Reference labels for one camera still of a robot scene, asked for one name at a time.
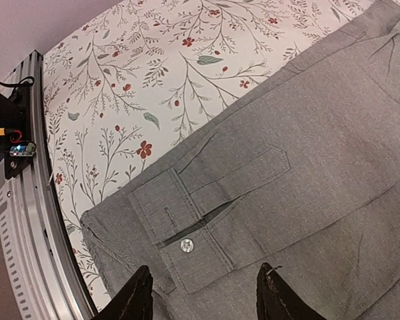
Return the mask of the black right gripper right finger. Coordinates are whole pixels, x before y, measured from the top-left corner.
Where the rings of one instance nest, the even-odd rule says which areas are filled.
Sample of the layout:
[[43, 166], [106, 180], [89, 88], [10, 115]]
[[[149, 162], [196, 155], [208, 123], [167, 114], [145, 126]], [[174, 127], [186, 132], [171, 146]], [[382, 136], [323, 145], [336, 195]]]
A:
[[257, 318], [260, 320], [325, 320], [310, 308], [278, 274], [280, 268], [263, 263], [257, 274]]

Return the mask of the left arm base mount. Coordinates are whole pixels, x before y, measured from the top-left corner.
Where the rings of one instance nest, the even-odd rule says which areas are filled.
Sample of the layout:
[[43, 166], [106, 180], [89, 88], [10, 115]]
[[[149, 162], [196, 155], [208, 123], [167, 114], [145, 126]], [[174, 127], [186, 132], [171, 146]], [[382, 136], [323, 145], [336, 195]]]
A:
[[4, 160], [6, 179], [18, 176], [36, 151], [29, 124], [34, 84], [32, 76], [18, 83], [0, 82], [0, 158]]

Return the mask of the grey long sleeve shirt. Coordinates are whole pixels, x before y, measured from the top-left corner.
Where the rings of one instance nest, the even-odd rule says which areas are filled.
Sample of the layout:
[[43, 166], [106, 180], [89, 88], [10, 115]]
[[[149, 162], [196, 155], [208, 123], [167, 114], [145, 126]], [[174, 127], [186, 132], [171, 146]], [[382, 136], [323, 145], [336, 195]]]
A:
[[376, 1], [81, 217], [111, 300], [258, 319], [263, 263], [325, 319], [400, 319], [400, 6]]

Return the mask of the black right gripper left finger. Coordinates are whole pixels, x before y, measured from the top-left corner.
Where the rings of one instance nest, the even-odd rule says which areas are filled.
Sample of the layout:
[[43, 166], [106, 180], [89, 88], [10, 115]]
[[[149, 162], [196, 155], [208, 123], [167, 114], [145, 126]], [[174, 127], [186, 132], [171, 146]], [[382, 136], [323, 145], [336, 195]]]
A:
[[152, 320], [153, 277], [148, 266], [142, 265], [95, 320]]

